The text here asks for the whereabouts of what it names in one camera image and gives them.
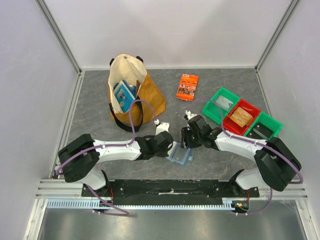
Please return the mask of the blue card holder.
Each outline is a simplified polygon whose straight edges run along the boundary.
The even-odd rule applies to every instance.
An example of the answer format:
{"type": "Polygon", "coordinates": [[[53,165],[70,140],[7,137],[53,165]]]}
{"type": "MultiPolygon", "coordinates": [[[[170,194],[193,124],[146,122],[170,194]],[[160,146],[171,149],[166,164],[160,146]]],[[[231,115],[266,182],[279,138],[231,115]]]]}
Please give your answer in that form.
{"type": "Polygon", "coordinates": [[[167,160],[186,166],[189,161],[193,160],[193,150],[190,148],[181,148],[180,143],[174,141],[172,148],[168,151],[167,160]]]}

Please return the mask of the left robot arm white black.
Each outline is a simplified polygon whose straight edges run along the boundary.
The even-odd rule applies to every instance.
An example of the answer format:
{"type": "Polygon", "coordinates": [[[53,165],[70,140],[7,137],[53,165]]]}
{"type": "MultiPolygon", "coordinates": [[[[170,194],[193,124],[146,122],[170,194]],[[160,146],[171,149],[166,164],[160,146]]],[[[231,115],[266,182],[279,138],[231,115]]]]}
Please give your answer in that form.
{"type": "Polygon", "coordinates": [[[67,183],[81,182],[88,185],[98,196],[103,197],[110,192],[110,184],[105,171],[99,170],[97,164],[165,158],[173,141],[167,131],[116,142],[94,140],[89,133],[82,134],[58,152],[60,166],[55,174],[62,175],[67,183]]]}

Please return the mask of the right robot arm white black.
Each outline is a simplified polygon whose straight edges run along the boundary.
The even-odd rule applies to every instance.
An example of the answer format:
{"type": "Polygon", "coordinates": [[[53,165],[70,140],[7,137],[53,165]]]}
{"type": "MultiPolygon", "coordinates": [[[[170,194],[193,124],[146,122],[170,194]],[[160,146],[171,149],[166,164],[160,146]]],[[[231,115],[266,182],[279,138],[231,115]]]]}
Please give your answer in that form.
{"type": "Polygon", "coordinates": [[[181,129],[181,147],[199,148],[230,152],[256,163],[253,169],[239,170],[229,184],[229,191],[235,197],[242,196],[247,190],[271,188],[282,192],[287,185],[303,181],[300,173],[302,165],[284,142],[272,137],[269,140],[239,136],[221,127],[211,128],[201,115],[185,115],[187,126],[181,129]]]}

